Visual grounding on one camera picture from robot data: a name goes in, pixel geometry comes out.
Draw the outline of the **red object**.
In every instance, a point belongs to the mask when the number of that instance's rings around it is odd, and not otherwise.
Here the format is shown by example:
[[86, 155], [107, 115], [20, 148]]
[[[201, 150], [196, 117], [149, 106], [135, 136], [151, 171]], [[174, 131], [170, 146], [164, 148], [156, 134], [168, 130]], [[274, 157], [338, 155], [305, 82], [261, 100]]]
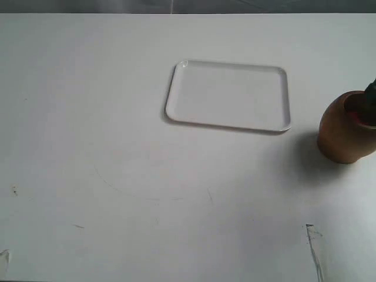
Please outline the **red object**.
[[349, 111], [347, 115], [355, 122], [362, 123], [361, 115], [356, 111]]

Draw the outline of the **white rectangular plastic tray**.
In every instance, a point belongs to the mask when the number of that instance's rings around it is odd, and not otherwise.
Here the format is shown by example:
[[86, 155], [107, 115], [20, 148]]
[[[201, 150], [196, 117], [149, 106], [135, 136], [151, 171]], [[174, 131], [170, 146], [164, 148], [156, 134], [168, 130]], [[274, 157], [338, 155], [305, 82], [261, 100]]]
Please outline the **white rectangular plastic tray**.
[[287, 74], [278, 66], [185, 59], [164, 108], [179, 123], [280, 133], [291, 128]]

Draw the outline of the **clear tape piece left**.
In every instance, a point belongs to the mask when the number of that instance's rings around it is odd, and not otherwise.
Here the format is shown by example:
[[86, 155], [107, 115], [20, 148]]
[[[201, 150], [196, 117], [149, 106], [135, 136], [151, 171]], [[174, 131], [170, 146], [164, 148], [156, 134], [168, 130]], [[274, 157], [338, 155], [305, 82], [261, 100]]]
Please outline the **clear tape piece left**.
[[0, 253], [0, 273], [1, 276], [4, 276], [8, 270], [10, 261], [10, 253], [9, 250], [3, 250]]

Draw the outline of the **brown wooden pestle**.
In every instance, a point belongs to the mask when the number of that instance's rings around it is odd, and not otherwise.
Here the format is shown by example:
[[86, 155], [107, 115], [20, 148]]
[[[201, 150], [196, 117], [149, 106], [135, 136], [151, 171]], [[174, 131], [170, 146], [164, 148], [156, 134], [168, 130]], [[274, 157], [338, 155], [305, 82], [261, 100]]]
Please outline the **brown wooden pestle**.
[[362, 120], [375, 120], [375, 80], [364, 91], [358, 113]]

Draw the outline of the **clear tape strip right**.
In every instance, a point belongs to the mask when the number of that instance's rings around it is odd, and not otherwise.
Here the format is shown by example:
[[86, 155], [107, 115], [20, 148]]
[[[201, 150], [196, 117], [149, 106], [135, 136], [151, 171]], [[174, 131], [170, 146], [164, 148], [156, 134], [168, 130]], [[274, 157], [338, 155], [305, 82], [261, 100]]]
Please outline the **clear tape strip right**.
[[306, 225], [308, 242], [319, 282], [325, 281], [324, 237], [313, 224]]

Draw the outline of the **brown wooden mortar bowl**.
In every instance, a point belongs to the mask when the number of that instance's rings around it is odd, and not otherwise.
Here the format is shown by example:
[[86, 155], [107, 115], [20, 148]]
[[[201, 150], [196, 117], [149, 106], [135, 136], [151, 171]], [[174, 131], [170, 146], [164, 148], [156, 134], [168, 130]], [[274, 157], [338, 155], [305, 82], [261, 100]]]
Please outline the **brown wooden mortar bowl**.
[[325, 110], [317, 145], [320, 152], [333, 162], [352, 164], [375, 152], [375, 127], [359, 123], [347, 112], [364, 101], [364, 92], [354, 90], [337, 97]]

